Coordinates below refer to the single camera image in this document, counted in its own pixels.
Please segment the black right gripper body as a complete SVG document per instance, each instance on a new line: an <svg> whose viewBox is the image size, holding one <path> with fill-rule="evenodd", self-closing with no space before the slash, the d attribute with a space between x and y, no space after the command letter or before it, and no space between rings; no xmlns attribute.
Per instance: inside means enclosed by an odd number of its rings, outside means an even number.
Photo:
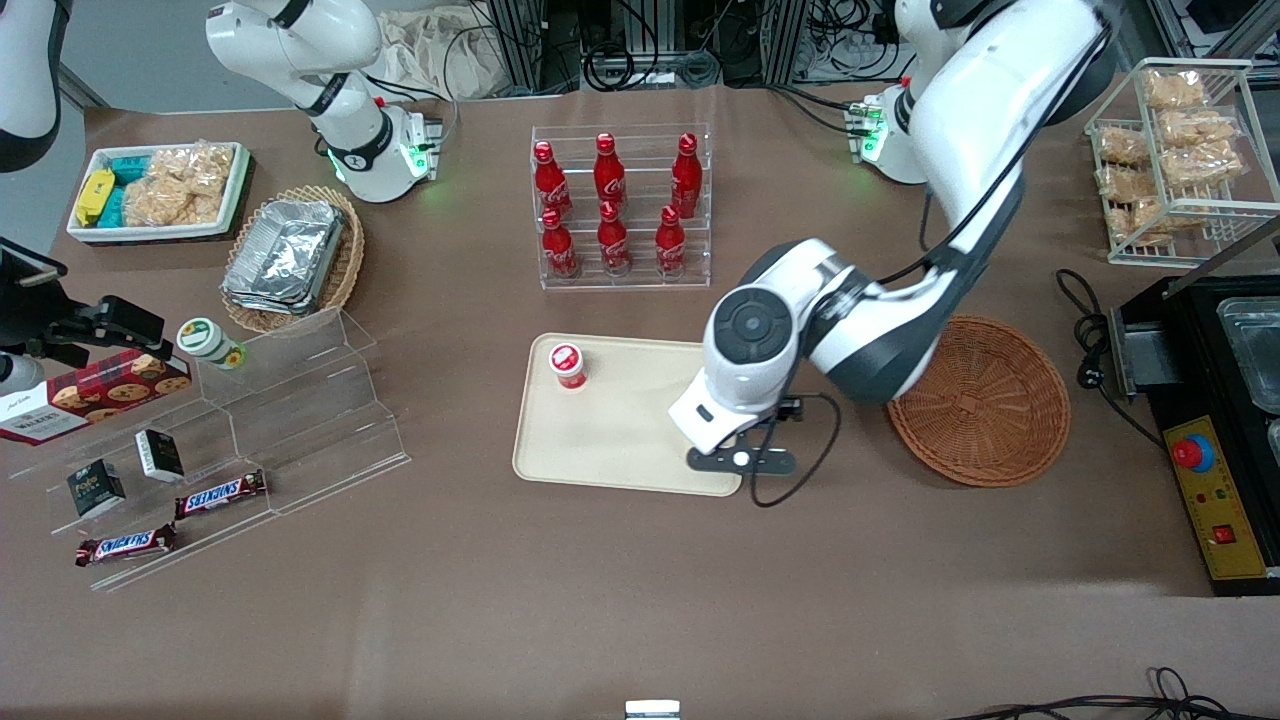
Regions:
<svg viewBox="0 0 1280 720"><path fill-rule="evenodd" d="M45 331L73 313L73 301L59 282L23 287L3 282L1 287L1 351L13 355L46 357L73 366L73 352L44 348Z"/></svg>

